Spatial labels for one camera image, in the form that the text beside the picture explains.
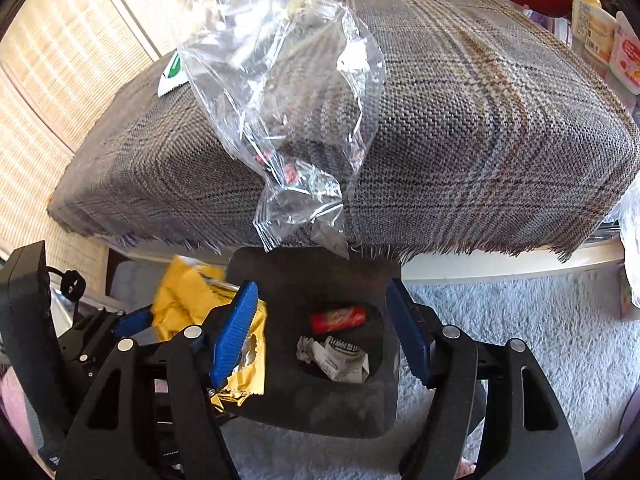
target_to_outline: red candy wrapper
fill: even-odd
[[[329,312],[311,315],[311,330],[314,334],[334,332],[343,328],[359,326],[367,320],[363,306],[350,306]]]

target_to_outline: black cable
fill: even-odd
[[[86,290],[86,281],[77,270],[62,272],[55,267],[47,266],[47,271],[60,276],[60,293],[74,304],[72,325],[78,322],[78,310],[80,309],[80,299]]]

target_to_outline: plaid blanket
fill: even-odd
[[[549,246],[566,259],[640,171],[622,104],[516,11],[495,0],[339,1],[367,23],[388,69],[379,131],[345,206],[352,248],[407,261]],[[120,89],[50,216],[128,243],[260,245],[261,178],[223,151],[189,86],[156,96],[166,63]],[[330,156],[321,144],[296,155],[320,166]],[[302,229],[286,244],[311,241]]]

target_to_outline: white paper wrapper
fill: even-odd
[[[324,344],[311,337],[301,337],[296,355],[301,361],[315,362],[337,383],[362,384],[369,377],[369,355],[333,336],[327,337]]]

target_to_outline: carpet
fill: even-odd
[[[144,282],[144,265],[116,273],[112,290],[119,299],[131,290],[127,282]],[[146,286],[154,288],[158,269],[151,273]],[[412,287],[410,292],[443,322],[475,339],[527,341],[567,415],[585,468],[615,442],[640,376],[640,323],[620,321],[617,267],[512,282]],[[420,433],[431,397],[403,358],[396,424],[375,440],[295,433],[240,418],[222,430],[245,480],[397,479],[398,462]],[[466,458],[475,459],[480,436],[481,428],[469,437]]]

